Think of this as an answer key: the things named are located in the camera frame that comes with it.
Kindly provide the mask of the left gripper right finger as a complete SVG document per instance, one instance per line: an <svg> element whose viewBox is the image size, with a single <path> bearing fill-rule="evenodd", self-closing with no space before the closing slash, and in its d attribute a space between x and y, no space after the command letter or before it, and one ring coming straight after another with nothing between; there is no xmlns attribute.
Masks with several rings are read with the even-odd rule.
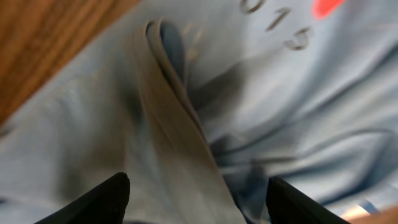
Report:
<svg viewBox="0 0 398 224"><path fill-rule="evenodd" d="M278 177L270 177L266 206L272 224L349 224Z"/></svg>

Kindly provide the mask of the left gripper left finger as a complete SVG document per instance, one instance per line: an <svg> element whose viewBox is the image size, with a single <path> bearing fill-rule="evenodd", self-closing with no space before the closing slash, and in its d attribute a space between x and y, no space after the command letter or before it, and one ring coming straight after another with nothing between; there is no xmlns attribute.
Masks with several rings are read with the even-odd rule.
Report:
<svg viewBox="0 0 398 224"><path fill-rule="evenodd" d="M119 172L37 224L122 224L130 181Z"/></svg>

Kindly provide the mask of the light blue printed t-shirt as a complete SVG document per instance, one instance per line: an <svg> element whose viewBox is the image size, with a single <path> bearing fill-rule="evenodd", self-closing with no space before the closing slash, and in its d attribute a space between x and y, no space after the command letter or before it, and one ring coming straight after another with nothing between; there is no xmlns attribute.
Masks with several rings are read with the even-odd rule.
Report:
<svg viewBox="0 0 398 224"><path fill-rule="evenodd" d="M2 223L118 172L122 223L270 223L270 177L396 223L397 2L142 1L1 131Z"/></svg>

